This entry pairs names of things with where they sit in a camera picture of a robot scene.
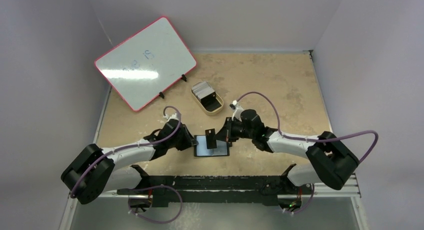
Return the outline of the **black leather card holder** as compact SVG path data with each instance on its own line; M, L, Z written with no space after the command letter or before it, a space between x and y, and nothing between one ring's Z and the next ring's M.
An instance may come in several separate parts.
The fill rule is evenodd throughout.
M230 143L223 141L216 141L216 148L207 148L207 140L205 135L195 135L194 136L197 145L194 146L194 156L195 157L220 157L220 156L229 156Z

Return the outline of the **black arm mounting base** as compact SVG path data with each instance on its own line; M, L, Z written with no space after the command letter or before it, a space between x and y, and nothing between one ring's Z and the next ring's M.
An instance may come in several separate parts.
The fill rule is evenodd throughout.
M154 207L171 202L260 203L294 210L302 197L312 192L310 185L294 186L287 174L260 176L172 176L147 175L140 167L140 183L118 190L119 195L147 195Z

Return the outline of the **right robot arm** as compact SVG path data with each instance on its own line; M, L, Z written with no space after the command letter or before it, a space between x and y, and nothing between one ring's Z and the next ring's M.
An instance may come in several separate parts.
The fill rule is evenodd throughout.
M254 146L269 153L286 153L307 159L294 164L282 174L281 188L293 193L309 183L323 183L340 190L360 164L359 159L333 133L315 136L283 136L276 128L264 125L253 109L243 110L240 117L228 117L214 138L224 142L250 139Z

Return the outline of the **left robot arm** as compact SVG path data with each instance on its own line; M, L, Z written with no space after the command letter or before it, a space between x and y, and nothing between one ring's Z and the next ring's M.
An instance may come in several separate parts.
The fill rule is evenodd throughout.
M197 144L185 124L171 119L163 128L134 143L105 148L95 143L87 145L60 178L70 190L70 197L81 204L88 204L109 190L128 188L144 194L149 181L138 162L158 159L172 148L183 151Z

